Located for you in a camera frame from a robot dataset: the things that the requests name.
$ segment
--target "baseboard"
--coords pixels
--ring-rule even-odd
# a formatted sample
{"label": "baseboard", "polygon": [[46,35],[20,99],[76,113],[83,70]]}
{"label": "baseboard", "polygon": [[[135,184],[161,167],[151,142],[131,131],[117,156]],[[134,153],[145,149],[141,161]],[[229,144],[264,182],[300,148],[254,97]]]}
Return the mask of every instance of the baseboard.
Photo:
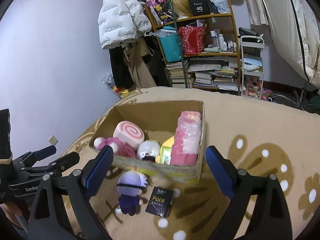
{"label": "baseboard", "polygon": [[292,93],[293,90],[296,90],[299,94],[301,93],[301,88],[292,87],[289,85],[275,83],[271,81],[263,81],[263,88],[270,89],[272,91],[275,90],[282,93],[288,93],[288,94]]}

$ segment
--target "human hand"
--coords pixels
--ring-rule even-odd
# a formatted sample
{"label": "human hand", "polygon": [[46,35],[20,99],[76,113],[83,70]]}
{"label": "human hand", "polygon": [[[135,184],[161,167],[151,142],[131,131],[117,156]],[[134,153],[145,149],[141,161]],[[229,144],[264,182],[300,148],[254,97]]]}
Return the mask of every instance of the human hand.
{"label": "human hand", "polygon": [[5,215],[7,216],[7,218],[10,220],[10,222],[17,228],[22,229],[20,223],[18,222],[17,218],[15,217],[15,215],[18,216],[22,216],[22,211],[20,210],[20,208],[18,208],[18,206],[11,202],[8,201],[4,204],[0,204],[2,210],[4,211]]}

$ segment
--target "small black box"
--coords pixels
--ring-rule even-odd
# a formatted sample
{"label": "small black box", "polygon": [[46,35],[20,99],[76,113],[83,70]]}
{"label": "small black box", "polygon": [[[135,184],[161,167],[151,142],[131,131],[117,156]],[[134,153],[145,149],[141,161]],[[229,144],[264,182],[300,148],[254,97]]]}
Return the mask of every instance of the small black box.
{"label": "small black box", "polygon": [[146,212],[160,216],[167,217],[173,199],[173,190],[154,187]]}
{"label": "small black box", "polygon": [[210,14],[207,0],[189,0],[192,15],[207,15]]}

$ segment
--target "red bag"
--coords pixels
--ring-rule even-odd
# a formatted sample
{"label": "red bag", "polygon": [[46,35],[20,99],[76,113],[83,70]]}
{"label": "red bag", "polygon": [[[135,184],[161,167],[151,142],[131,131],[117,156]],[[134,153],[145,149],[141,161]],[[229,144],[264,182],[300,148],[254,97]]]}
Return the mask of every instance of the red bag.
{"label": "red bag", "polygon": [[180,27],[185,55],[199,54],[204,50],[206,27]]}

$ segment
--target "metal screw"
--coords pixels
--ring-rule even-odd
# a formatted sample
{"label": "metal screw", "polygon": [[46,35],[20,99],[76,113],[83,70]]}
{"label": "metal screw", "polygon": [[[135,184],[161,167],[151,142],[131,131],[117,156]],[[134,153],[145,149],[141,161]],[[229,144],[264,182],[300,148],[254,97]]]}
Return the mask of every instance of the metal screw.
{"label": "metal screw", "polygon": [[269,177],[272,180],[276,180],[277,179],[277,176],[275,174],[272,174],[272,173],[269,175]]}
{"label": "metal screw", "polygon": [[79,176],[81,174],[81,170],[74,170],[73,172],[72,172],[72,175],[73,176]]}
{"label": "metal screw", "polygon": [[247,172],[244,169],[239,169],[238,174],[241,176],[245,176],[247,174]]}
{"label": "metal screw", "polygon": [[50,175],[49,174],[44,174],[42,179],[43,180],[48,180],[48,179],[50,179]]}

